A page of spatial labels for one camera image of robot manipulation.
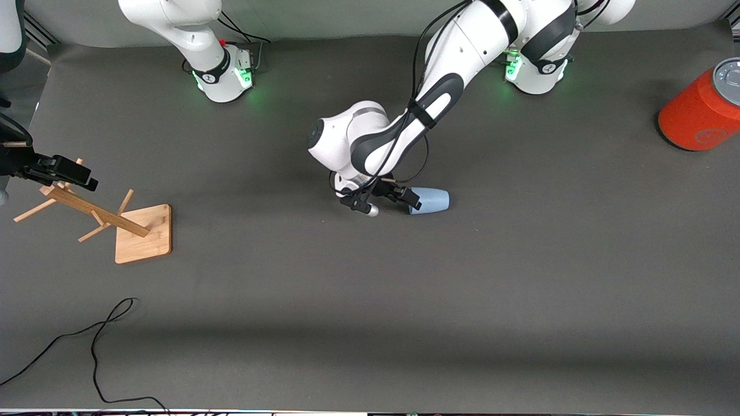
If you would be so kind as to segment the wooden mug rack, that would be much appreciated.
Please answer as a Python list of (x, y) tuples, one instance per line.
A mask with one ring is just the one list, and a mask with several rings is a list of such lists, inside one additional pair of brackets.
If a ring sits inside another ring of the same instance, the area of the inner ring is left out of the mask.
[(169, 255), (173, 245), (173, 212), (170, 205), (148, 206), (128, 211), (135, 190), (128, 189), (118, 210), (111, 211), (79, 196), (70, 181), (42, 186), (40, 193), (46, 201), (16, 216), (20, 223), (53, 205), (69, 206), (95, 219), (98, 226), (77, 240), (84, 243), (107, 229), (116, 229), (114, 262), (127, 264)]

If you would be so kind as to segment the light blue cup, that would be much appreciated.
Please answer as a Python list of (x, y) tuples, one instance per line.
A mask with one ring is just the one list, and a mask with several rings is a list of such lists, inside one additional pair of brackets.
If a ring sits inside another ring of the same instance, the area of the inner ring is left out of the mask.
[(446, 190), (428, 187), (412, 187), (411, 190), (419, 197), (421, 206), (418, 210), (409, 206), (410, 215), (438, 213), (451, 205), (450, 194)]

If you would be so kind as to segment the orange cylindrical can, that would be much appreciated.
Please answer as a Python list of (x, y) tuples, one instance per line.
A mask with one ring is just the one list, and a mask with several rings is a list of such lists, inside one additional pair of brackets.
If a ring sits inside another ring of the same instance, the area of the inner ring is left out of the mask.
[(682, 150), (703, 152), (740, 134), (740, 56), (704, 71), (661, 108), (659, 133)]

